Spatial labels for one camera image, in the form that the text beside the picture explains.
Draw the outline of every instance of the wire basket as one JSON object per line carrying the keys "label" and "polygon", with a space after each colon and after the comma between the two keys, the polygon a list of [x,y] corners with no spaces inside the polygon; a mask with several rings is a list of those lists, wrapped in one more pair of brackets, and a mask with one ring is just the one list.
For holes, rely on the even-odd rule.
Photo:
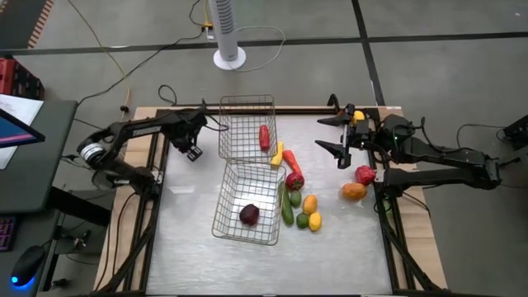
{"label": "wire basket", "polygon": [[[275,245],[281,226],[281,198],[278,187],[285,180],[283,167],[269,164],[228,160],[220,189],[212,233],[249,243]],[[259,209],[258,221],[253,226],[239,219],[244,206],[253,204]]]}
{"label": "wire basket", "polygon": [[[219,132],[219,155],[230,160],[268,163],[277,154],[275,99],[271,95],[222,97],[219,122],[229,127]],[[259,130],[266,125],[270,149],[261,151]]]}

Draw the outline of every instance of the computer monitor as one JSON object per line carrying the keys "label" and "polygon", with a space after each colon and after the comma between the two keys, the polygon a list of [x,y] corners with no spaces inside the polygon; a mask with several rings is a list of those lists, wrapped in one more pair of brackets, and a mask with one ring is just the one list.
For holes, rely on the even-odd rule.
{"label": "computer monitor", "polygon": [[44,135],[0,109],[0,148],[34,144],[44,140]]}

